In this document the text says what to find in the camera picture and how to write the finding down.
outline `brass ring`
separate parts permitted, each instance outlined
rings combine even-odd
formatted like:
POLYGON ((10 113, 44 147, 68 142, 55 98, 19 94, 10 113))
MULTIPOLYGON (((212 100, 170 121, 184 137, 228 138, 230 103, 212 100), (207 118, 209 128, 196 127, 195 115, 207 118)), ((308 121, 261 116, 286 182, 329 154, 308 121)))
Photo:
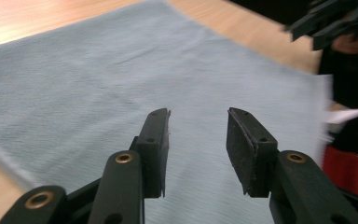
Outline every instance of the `brass ring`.
POLYGON ((287 160, 289 161, 293 161, 293 162, 298 162, 298 163, 303 163, 307 160, 306 157, 304 157, 303 155, 299 154, 299 153, 288 153, 286 155, 287 160))
POLYGON ((130 153, 121 153, 116 156, 116 162, 118 163, 127 163, 129 161, 132 161, 132 155, 130 153))
POLYGON ((53 200, 54 194, 51 191, 42 191, 34 194, 31 198, 25 203, 25 207, 28 209, 37 209, 45 206, 51 200, 53 200))

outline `wooden surface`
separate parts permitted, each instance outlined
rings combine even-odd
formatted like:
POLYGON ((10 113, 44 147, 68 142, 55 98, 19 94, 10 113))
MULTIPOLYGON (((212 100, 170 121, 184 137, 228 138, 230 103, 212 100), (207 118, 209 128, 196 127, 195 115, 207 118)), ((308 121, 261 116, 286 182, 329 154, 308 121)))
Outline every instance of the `wooden surface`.
MULTIPOLYGON (((0 0, 0 44, 138 2, 137 0, 0 0)), ((285 65, 314 73, 320 52, 310 40, 291 43, 282 26, 222 0, 171 0, 176 8, 217 33, 285 65)), ((0 217, 23 194, 0 170, 0 217)))

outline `gray cloth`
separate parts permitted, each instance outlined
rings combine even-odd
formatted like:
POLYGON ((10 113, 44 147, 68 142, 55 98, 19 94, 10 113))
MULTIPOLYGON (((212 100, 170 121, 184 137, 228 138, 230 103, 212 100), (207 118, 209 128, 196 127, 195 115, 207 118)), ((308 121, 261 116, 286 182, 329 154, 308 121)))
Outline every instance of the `gray cloth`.
POLYGON ((71 192, 167 107, 166 197, 146 200, 146 222, 271 223, 230 165, 227 110, 319 160, 328 85, 146 1, 0 46, 0 165, 25 189, 71 192))

